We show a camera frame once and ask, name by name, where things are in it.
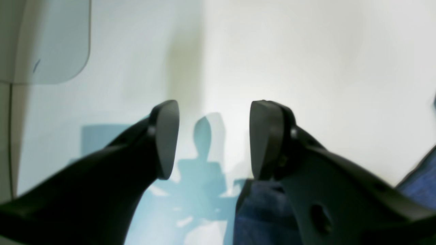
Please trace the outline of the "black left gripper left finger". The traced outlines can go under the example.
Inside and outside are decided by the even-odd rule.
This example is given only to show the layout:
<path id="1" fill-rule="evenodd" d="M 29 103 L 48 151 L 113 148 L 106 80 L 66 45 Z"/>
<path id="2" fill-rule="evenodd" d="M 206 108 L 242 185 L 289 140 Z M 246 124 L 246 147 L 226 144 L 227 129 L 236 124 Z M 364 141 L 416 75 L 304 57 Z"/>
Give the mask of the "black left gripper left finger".
<path id="1" fill-rule="evenodd" d="M 179 105 L 168 100 L 89 154 L 1 205 L 1 236 L 22 245 L 123 245 L 143 193 L 168 180 Z"/>

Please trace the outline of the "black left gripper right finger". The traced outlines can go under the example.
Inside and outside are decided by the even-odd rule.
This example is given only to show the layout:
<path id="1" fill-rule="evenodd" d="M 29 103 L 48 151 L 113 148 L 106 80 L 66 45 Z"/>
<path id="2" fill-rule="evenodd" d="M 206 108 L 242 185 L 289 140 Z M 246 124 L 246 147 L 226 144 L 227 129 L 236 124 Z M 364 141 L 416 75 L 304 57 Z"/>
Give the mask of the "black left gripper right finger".
<path id="1" fill-rule="evenodd" d="M 252 102 L 249 132 L 254 178 L 281 183 L 303 244 L 435 244 L 435 211 L 327 150 L 289 107 Z"/>

